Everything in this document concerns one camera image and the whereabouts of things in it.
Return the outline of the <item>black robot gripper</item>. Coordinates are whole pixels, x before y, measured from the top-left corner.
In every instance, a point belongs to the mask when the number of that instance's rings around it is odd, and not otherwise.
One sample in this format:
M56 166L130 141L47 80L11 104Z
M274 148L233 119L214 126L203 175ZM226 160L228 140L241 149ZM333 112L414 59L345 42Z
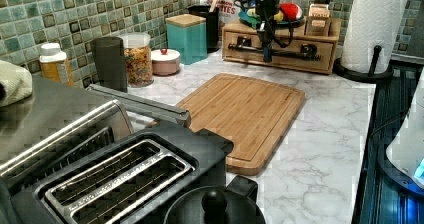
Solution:
M261 42L263 60L265 63L272 61L272 36L276 21L274 15L279 13L280 0L259 0L255 6L255 12L260 17L261 23L257 35Z

